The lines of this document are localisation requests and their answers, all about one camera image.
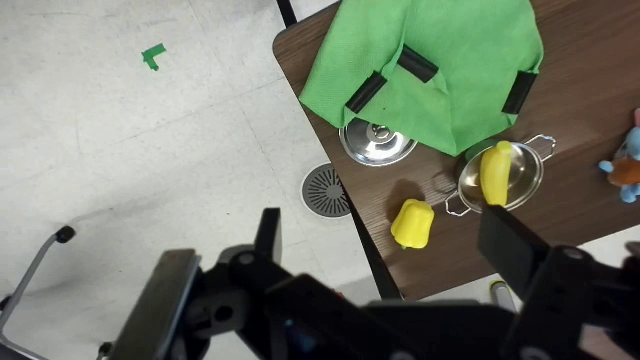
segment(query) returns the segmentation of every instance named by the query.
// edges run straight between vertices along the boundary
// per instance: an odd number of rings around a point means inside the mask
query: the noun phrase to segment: small metal bowl
[[[359,164],[383,169],[405,161],[419,142],[407,138],[390,128],[353,120],[346,128],[338,130],[346,154]]]
[[[536,141],[546,141],[551,144],[549,157],[542,159],[535,148],[530,148],[530,144]],[[539,193],[545,178],[545,163],[553,159],[556,151],[556,141],[553,136],[536,136],[527,144],[512,142],[512,148],[514,159],[509,178],[509,204],[505,206],[509,212],[524,206]],[[479,153],[460,172],[459,193],[454,193],[446,200],[446,212],[451,216],[466,216],[468,212],[483,214],[483,206],[487,202],[481,189],[481,161],[487,151]],[[462,204],[466,206],[465,212],[453,210],[451,200],[456,197],[460,197]]]

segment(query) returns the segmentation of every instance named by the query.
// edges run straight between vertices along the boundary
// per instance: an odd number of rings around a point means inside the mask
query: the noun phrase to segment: green tape
[[[165,53],[167,53],[165,45],[157,45],[154,48],[143,53],[143,60],[148,64],[151,70],[158,73],[161,67],[157,63],[157,56],[161,56]]]

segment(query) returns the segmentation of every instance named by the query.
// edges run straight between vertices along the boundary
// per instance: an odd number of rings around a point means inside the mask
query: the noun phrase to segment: brown table
[[[284,30],[274,55],[300,95],[338,6]],[[553,244],[582,244],[640,225],[640,206],[627,206],[596,164],[610,159],[640,106],[640,3],[638,0],[535,0],[546,46],[539,78],[518,127],[505,138],[535,134],[558,138],[539,195],[514,214]],[[377,249],[409,298],[423,298],[492,275],[476,251],[481,216],[451,219],[436,174],[453,174],[456,161],[419,146],[388,169],[353,163],[333,127],[308,112],[329,159],[357,204]],[[403,251],[390,223],[407,198],[436,209],[427,251]]]

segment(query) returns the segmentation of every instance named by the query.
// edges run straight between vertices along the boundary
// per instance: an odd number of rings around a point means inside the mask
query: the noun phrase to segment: tile floor
[[[304,19],[330,3],[295,6]],[[273,56],[281,30],[273,0],[0,6],[0,297],[47,237],[78,229],[16,311],[14,343],[54,360],[95,359],[162,251],[197,249],[211,267],[254,238],[266,206],[284,209],[293,273],[359,303],[374,297],[353,223],[300,202],[327,157]],[[153,73],[140,53],[161,43],[168,53]],[[620,259],[610,243],[598,253]],[[456,297],[483,298],[481,288]],[[220,357],[254,359],[233,336],[215,343],[211,359]]]

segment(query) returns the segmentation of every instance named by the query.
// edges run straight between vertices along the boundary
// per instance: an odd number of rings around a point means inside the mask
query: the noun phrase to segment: green towel
[[[400,67],[407,48],[439,73]],[[345,0],[300,101],[337,128],[363,119],[459,157],[516,122],[540,63],[528,0]],[[374,73],[387,85],[349,106]]]

